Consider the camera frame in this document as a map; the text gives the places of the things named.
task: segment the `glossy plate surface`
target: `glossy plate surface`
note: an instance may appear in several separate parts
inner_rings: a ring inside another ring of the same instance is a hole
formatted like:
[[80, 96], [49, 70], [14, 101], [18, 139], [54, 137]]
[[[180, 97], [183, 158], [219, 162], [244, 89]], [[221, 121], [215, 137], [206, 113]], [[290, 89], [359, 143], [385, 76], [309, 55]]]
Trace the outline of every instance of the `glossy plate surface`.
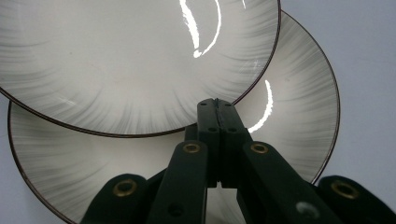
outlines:
[[0, 3], [0, 91], [42, 118], [111, 136], [196, 120], [239, 101], [276, 45], [278, 0]]
[[[254, 140], [273, 145], [307, 181], [314, 182], [332, 152], [339, 98], [332, 69], [318, 44], [290, 16], [274, 59], [256, 87], [236, 106]], [[149, 178], [165, 168], [184, 133], [119, 139], [74, 132], [12, 104], [10, 142], [22, 176], [62, 219], [79, 222], [112, 177]], [[206, 223], [243, 223], [235, 190], [208, 191]]]

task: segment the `plate glaze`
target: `plate glaze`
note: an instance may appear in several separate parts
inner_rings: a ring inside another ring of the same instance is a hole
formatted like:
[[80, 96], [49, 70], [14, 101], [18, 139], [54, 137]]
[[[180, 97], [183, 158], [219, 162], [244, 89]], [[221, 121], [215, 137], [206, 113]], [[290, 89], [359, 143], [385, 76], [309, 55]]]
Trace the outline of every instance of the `plate glaze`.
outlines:
[[254, 86], [279, 18], [278, 0], [2, 1], [0, 91], [82, 132], [169, 133]]
[[[254, 140], [273, 145], [306, 181], [315, 182], [332, 152], [339, 98], [332, 69], [310, 34], [282, 13], [274, 58], [236, 106]], [[149, 178], [165, 168], [184, 133], [119, 139], [54, 125], [11, 104], [16, 163], [37, 197], [63, 220], [79, 222], [115, 175]], [[234, 189], [209, 189], [206, 223], [244, 223]]]

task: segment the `ceramic plate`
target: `ceramic plate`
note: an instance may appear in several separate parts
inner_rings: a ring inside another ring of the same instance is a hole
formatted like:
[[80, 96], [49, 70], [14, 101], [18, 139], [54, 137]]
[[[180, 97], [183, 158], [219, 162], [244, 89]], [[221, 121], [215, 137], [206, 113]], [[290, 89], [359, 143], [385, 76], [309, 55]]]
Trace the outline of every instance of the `ceramic plate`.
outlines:
[[[255, 140], [273, 145], [307, 181], [329, 159], [338, 130], [339, 98], [332, 69], [309, 33], [287, 14], [274, 59], [236, 106]], [[79, 222], [112, 177], [149, 178], [165, 168], [184, 133], [107, 138], [75, 132], [10, 105], [16, 163], [37, 197], [63, 220]], [[206, 223], [243, 223], [234, 189], [208, 191]]]
[[160, 134], [239, 101], [275, 50], [278, 0], [0, 3], [0, 91], [68, 128]]

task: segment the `metal grommet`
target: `metal grommet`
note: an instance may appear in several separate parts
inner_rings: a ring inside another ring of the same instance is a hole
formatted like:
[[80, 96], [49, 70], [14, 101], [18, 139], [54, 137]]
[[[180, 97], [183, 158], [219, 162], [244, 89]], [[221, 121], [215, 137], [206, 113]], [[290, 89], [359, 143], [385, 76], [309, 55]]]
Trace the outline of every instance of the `metal grommet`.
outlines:
[[184, 214], [184, 207], [181, 203], [171, 203], [168, 206], [168, 214], [172, 217], [181, 217]]
[[197, 144], [189, 143], [184, 145], [183, 150], [187, 153], [195, 153], [199, 152], [199, 150], [201, 150], [201, 147]]
[[120, 181], [113, 188], [113, 194], [118, 197], [125, 197], [134, 193], [137, 189], [137, 184], [132, 179], [126, 179]]
[[357, 199], [360, 195], [355, 188], [340, 180], [332, 182], [331, 187], [334, 192], [348, 199]]
[[308, 202], [298, 202], [296, 204], [296, 209], [300, 215], [307, 219], [318, 219], [320, 218], [319, 210], [312, 204]]
[[268, 147], [260, 143], [254, 143], [250, 146], [250, 149], [257, 153], [267, 153], [269, 151]]

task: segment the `brass rivet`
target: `brass rivet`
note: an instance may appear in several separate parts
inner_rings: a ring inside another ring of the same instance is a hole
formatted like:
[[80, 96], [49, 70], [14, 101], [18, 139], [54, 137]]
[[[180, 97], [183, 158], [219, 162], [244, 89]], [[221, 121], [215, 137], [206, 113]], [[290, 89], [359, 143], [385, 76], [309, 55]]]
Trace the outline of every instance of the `brass rivet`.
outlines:
[[332, 190], [348, 199], [357, 199], [360, 195], [355, 188], [340, 180], [332, 182]]
[[259, 143], [252, 144], [250, 146], [250, 149], [253, 150], [254, 152], [261, 153], [261, 154], [267, 153], [269, 151], [268, 147], [266, 147], [263, 144], [259, 144]]
[[113, 194], [118, 197], [125, 197], [134, 193], [137, 189], [137, 184], [132, 179], [126, 179], [120, 181], [116, 186], [113, 188]]
[[197, 144], [189, 143], [184, 145], [183, 150], [188, 153], [195, 153], [201, 150], [201, 147]]

